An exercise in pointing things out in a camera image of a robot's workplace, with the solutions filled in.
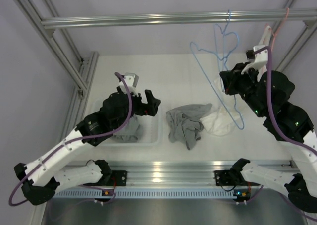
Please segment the grey tank top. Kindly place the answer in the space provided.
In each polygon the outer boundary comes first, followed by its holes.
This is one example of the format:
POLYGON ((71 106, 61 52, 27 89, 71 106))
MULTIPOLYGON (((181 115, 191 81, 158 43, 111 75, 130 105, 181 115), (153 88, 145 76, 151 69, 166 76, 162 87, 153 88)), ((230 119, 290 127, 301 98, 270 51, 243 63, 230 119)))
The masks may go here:
POLYGON ((141 138, 142 133, 138 118, 133 116, 119 132, 113 135, 113 139, 119 143, 135 143, 141 138))
POLYGON ((166 112, 166 121, 170 132, 168 135, 171 143, 180 142, 188 150, 192 150, 197 141, 201 139, 204 126, 201 118, 212 109, 213 104, 183 105, 166 112))

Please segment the blue wire hanger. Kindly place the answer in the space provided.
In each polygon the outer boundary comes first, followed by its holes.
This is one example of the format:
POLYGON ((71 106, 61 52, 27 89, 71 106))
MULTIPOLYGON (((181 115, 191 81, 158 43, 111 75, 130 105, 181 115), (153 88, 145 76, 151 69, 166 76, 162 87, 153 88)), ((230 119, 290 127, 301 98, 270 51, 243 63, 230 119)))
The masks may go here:
MULTIPOLYGON (((227 36, 233 35, 236 38, 236 43, 235 46, 229 50, 230 55, 234 52, 234 50, 238 47, 239 45, 239 36, 236 32, 229 32, 227 33, 227 36)), ((209 83, 209 85, 211 86, 212 90, 214 91, 215 95, 217 96, 220 105, 223 107, 223 109, 225 110, 225 113, 227 113, 227 115, 230 118, 230 121, 232 123, 234 123, 234 125, 239 129, 239 130, 243 130, 245 129, 245 122, 242 116, 242 113, 240 112, 240 110, 237 108, 237 99, 234 96, 233 98, 233 112, 230 111, 229 107, 227 106, 227 104, 225 103, 224 99, 223 99, 223 95, 224 95, 224 85, 222 80, 220 79, 220 77, 218 77, 214 83, 211 82, 211 79, 209 78, 208 74, 206 73, 204 67, 202 66, 202 64, 200 63, 200 60, 197 57, 196 52, 205 52, 208 54, 212 54, 216 57, 216 65, 217 65, 217 69, 218 69, 218 64, 217 64, 217 56, 216 56, 216 50, 215 51, 211 51, 211 50, 207 50, 204 48, 201 48, 196 42, 191 41, 189 44, 190 47, 190 51, 198 65, 198 67, 200 68, 200 70, 203 73, 203 76, 206 78, 207 82, 209 83)))
POLYGON ((230 53, 226 52, 226 36, 227 36, 227 27, 230 23, 230 19, 231 19, 231 11, 228 10, 225 24, 223 26, 221 24, 218 24, 218 23, 213 25, 214 41, 215 41, 214 45, 215 45, 215 50, 216 50, 217 64, 218 64, 219 71, 228 69, 226 66, 226 61, 227 61, 230 53), (221 38, 222 56, 219 56, 219 52, 218 52, 218 43, 217 43, 218 37, 216 36, 217 32, 219 32, 221 34, 220 38, 221 38))

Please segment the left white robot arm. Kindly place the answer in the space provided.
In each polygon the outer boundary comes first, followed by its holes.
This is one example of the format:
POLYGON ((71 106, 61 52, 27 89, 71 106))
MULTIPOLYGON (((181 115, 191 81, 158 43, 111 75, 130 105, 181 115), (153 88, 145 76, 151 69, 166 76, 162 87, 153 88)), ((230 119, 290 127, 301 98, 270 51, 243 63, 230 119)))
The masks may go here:
POLYGON ((150 90, 145 90, 146 103, 140 94, 112 93, 100 109, 86 116, 69 135, 33 162, 18 163, 14 172, 26 202, 40 205, 56 193, 80 186, 107 185, 113 172, 105 160, 94 160, 83 167, 66 170, 64 167, 81 153, 95 148, 122 129, 134 116, 155 116, 161 104, 150 90))

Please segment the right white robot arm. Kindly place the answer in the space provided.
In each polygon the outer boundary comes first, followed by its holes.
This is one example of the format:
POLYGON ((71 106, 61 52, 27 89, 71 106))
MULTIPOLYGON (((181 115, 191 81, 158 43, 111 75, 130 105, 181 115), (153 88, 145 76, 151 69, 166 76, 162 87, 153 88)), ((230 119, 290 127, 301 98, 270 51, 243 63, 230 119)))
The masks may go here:
POLYGON ((317 137, 304 109, 288 100, 295 89, 286 75, 268 71, 257 79, 258 71, 242 70, 238 63, 232 70, 220 72, 227 95, 240 95, 257 117, 265 118, 263 126, 292 156, 299 172, 283 174, 241 158, 221 180, 222 185, 255 183, 286 196, 298 209, 317 211, 317 137))

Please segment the white tank top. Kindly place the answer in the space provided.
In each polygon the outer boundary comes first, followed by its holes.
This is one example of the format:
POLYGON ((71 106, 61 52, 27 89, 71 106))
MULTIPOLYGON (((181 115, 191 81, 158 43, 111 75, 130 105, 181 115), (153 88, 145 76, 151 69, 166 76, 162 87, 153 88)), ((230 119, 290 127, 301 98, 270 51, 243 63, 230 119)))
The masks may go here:
MULTIPOLYGON (((263 43, 264 36, 265 36, 265 33, 263 32, 258 45, 267 46, 267 44, 263 43)), ((258 73, 257 82, 260 80, 261 76, 265 72, 267 72, 266 66, 264 66, 258 73)), ((229 96, 229 95, 226 95, 225 93, 223 95, 223 99, 231 112, 233 112, 233 106, 232 106, 233 98, 234 96, 229 96)), ((238 99, 237 97, 236 99, 237 99, 237 108, 240 110, 240 112, 242 112, 246 108, 245 103, 242 103, 242 100, 238 99)), ((211 135, 215 135, 215 136, 225 136, 229 134, 230 132, 232 132, 235 126, 234 123, 230 121, 229 116, 227 115, 227 113, 225 113, 225 110, 223 109, 222 106, 219 106, 216 111, 211 112, 210 114, 204 116, 201 119, 201 122, 205 130, 207 131, 207 133, 211 135)))

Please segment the left aluminium frame post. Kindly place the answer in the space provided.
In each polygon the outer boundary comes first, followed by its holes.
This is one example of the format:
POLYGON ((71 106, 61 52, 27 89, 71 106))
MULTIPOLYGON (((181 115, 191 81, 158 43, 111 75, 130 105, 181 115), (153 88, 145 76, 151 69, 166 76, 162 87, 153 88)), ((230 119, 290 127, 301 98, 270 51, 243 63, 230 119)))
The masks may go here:
MULTIPOLYGON (((46 30, 41 23, 43 20, 42 15, 38 11, 36 5, 32 0, 13 0, 16 5, 19 7, 23 15, 27 18, 30 25, 35 29, 39 37, 45 43, 51 54, 54 56, 58 64, 67 72, 68 76, 72 79, 74 84, 77 87, 78 98, 85 99, 89 95, 92 79, 84 80, 76 66, 70 61, 67 57, 66 53, 60 46, 60 44, 56 41, 54 37, 55 30, 46 30)), ((53 5, 51 0, 43 0, 46 7, 49 9, 50 13, 53 16, 56 16, 55 6, 53 5)), ((61 30, 61 35, 67 42, 68 46, 71 48, 72 53, 75 54, 76 59, 78 60, 79 66, 85 63, 84 59, 79 54, 77 47, 75 46, 72 38, 70 37, 67 30, 61 30)), ((87 59, 89 69, 91 69, 91 74, 87 76, 94 76, 96 64, 98 62, 99 53, 91 52, 90 57, 87 59)))

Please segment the aluminium frame post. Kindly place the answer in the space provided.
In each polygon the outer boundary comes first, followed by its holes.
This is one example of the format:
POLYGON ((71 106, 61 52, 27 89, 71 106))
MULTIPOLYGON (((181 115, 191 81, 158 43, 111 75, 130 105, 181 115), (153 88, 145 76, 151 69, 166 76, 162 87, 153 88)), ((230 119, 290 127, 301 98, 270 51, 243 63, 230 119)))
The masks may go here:
MULTIPOLYGON (((43 20, 42 15, 38 11, 36 5, 32 0, 13 0, 16 5, 19 7, 23 15, 27 18, 30 25, 35 29, 39 37, 45 43, 51 54, 54 56, 58 64, 67 72, 68 76, 72 79, 74 84, 77 87, 78 98, 85 99, 89 95, 92 79, 84 80, 76 66, 70 61, 67 57, 66 53, 60 46, 60 44, 56 41, 54 37, 55 30, 46 30, 41 23, 43 20)), ((55 6, 53 5, 51 0, 43 0, 46 7, 49 9, 50 13, 53 16, 56 16, 55 6)), ((61 35, 67 42, 68 46, 71 48, 72 53, 75 54, 76 59, 78 60, 79 66, 85 63, 84 59, 79 54, 77 47, 75 46, 72 38, 70 37, 67 30, 61 30, 61 35)), ((91 74, 87 76, 94 76, 96 64, 98 62, 99 53, 91 52, 90 57, 87 59, 89 69, 91 69, 91 74)))
POLYGON ((317 0, 285 0, 282 8, 289 8, 289 14, 296 10, 305 13, 311 10, 311 17, 302 16, 300 19, 289 19, 284 24, 277 22, 274 30, 280 27, 275 40, 273 63, 277 71, 285 71, 298 58, 304 47, 317 32, 317 0))

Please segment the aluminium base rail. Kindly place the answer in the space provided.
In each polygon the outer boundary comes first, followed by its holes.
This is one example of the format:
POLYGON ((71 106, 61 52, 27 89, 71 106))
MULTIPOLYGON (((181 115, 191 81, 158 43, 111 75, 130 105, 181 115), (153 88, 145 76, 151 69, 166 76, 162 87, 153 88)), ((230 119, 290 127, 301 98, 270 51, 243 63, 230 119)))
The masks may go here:
POLYGON ((127 187, 213 187, 214 171, 230 169, 235 161, 109 161, 112 170, 127 171, 127 187))

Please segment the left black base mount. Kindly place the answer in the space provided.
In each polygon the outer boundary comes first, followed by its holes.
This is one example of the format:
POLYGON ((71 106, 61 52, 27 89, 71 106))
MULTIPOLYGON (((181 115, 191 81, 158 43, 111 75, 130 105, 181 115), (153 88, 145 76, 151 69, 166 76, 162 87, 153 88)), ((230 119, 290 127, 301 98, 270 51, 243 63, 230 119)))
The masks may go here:
POLYGON ((114 170, 108 181, 108 185, 112 187, 125 187, 127 183, 127 174, 126 170, 114 170))

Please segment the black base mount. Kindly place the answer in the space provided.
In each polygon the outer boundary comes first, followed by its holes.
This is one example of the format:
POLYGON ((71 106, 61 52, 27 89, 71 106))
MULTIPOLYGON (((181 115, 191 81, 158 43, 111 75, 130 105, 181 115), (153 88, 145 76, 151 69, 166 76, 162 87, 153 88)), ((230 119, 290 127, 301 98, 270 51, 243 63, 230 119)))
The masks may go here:
POLYGON ((217 186, 235 186, 242 183, 241 177, 231 170, 215 170, 214 177, 217 186))
POLYGON ((127 174, 126 170, 114 170, 108 181, 108 185, 112 187, 125 187, 127 183, 127 174))

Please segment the aluminium top rail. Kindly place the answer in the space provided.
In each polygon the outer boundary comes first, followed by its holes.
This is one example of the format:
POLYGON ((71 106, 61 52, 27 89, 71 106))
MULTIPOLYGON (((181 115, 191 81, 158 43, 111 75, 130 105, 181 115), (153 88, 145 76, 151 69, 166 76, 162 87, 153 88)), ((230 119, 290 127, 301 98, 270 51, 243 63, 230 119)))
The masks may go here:
POLYGON ((41 21, 45 29, 68 29, 110 26, 202 24, 226 22, 269 22, 287 17, 288 20, 316 20, 316 8, 127 14, 90 17, 50 17, 41 21))

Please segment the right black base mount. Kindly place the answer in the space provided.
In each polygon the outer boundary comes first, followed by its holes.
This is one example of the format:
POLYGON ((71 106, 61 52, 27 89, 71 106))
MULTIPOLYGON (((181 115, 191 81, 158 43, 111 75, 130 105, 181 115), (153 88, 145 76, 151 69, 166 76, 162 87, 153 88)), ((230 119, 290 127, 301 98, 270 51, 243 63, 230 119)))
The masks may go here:
POLYGON ((231 170, 215 170, 214 177, 217 186, 235 186, 242 183, 241 177, 231 170))

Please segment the right aluminium frame post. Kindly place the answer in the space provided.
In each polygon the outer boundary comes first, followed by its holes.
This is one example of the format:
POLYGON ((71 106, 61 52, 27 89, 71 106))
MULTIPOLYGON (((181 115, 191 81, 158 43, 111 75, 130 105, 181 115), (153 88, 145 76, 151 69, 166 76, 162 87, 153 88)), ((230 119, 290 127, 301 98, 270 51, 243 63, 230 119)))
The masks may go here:
POLYGON ((296 10, 305 13, 311 10, 311 17, 302 16, 300 19, 289 19, 284 24, 277 22, 274 30, 280 27, 275 40, 273 63, 277 71, 285 71, 298 58, 304 47, 317 32, 317 0, 285 0, 282 8, 289 8, 289 14, 296 10))

